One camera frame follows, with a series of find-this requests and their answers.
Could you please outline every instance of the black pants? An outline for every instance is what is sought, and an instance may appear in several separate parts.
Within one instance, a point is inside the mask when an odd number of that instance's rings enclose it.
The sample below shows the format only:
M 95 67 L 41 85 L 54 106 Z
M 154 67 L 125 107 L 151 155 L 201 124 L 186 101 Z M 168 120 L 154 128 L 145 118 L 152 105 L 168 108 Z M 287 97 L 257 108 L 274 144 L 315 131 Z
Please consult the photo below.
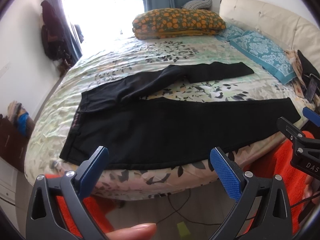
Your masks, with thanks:
M 229 152 L 265 139 L 278 131 L 276 120 L 281 116 L 290 122 L 300 119 L 289 98 L 209 103 L 139 100 L 138 96 L 159 91 L 182 76 L 199 82 L 235 75 L 225 71 L 228 67 L 235 68 L 238 76 L 252 72 L 242 63 L 201 67 L 202 71 L 199 65 L 169 66 L 83 93 L 60 158 L 79 165 L 98 146 L 105 146 L 110 154 L 106 169 L 175 167 L 207 159 L 217 146 Z

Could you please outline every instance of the brown cabinet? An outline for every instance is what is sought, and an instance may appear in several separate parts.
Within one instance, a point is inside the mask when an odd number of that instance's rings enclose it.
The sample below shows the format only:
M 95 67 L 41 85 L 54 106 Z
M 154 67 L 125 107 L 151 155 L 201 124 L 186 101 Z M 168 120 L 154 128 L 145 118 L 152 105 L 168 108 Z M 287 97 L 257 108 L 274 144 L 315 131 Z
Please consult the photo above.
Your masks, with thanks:
M 24 172 L 28 139 L 22 136 L 7 118 L 0 119 L 0 157 Z

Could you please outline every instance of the floral pillow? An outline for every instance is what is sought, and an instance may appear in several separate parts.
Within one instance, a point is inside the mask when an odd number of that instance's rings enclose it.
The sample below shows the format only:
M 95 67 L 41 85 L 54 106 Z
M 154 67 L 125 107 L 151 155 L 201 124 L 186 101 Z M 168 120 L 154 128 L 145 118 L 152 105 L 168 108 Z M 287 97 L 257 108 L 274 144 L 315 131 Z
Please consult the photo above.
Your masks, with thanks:
M 138 15 L 132 22 L 137 39 L 215 35 L 226 28 L 212 11 L 177 8 L 155 9 Z
M 294 77 L 294 72 L 283 49 L 263 35 L 246 31 L 230 44 L 255 63 L 261 65 L 282 84 L 287 84 Z
M 243 33 L 244 31 L 238 28 L 237 26 L 226 23 L 226 28 L 223 31 L 219 32 L 216 38 L 219 41 L 230 41 L 232 39 L 241 37 Z

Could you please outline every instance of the bed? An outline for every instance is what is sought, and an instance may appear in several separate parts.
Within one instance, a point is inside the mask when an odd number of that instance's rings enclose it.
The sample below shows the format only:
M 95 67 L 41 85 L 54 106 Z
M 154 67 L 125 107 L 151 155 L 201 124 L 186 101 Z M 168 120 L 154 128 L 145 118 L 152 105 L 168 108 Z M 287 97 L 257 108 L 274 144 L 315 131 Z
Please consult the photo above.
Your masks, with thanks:
M 255 30 L 272 39 L 282 49 L 300 49 L 320 70 L 320 30 L 306 19 L 283 8 L 257 0 L 222 0 L 220 16 L 243 30 Z M 292 85 L 282 85 L 260 65 L 244 56 L 227 41 L 214 36 L 193 36 L 159 40 L 129 38 L 116 41 L 94 55 L 84 55 L 67 73 L 46 103 L 28 144 L 25 176 L 33 184 L 39 174 L 60 174 L 77 166 L 59 158 L 81 93 L 106 82 L 115 81 L 141 71 L 156 71 L 169 64 L 243 62 L 253 75 L 222 81 L 189 84 L 178 81 L 150 95 L 153 99 L 196 102 L 263 100 L 291 98 L 301 115 L 295 124 L 301 128 L 307 119 L 302 109 L 314 109 L 306 99 L 296 96 Z M 271 137 L 228 153 L 241 167 L 252 163 L 284 140 L 279 132 Z M 120 200 L 138 200 L 165 196 L 187 188 L 198 187 L 217 179 L 207 160 L 161 170 L 105 170 L 94 194 Z

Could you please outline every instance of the finger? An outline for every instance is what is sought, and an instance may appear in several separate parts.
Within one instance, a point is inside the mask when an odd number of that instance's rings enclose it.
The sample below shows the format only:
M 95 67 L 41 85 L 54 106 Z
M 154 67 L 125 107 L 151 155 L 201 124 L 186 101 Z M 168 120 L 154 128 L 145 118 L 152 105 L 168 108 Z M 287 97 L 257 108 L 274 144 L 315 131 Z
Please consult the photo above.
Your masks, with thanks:
M 308 185 L 311 184 L 313 181 L 313 177 L 311 177 L 310 175 L 307 175 L 306 180 L 304 181 L 304 184 Z
M 313 190 L 311 185 L 306 185 L 306 187 L 304 188 L 304 192 L 303 192 L 303 199 L 311 197 L 313 194 Z
M 156 233 L 156 224 L 141 224 L 107 233 L 110 240 L 150 240 Z
M 312 202 L 313 202 L 314 204 L 318 205 L 318 204 L 319 204 L 319 202 L 320 202 L 320 196 L 319 196 L 319 197 L 314 198 L 314 199 L 312 200 Z

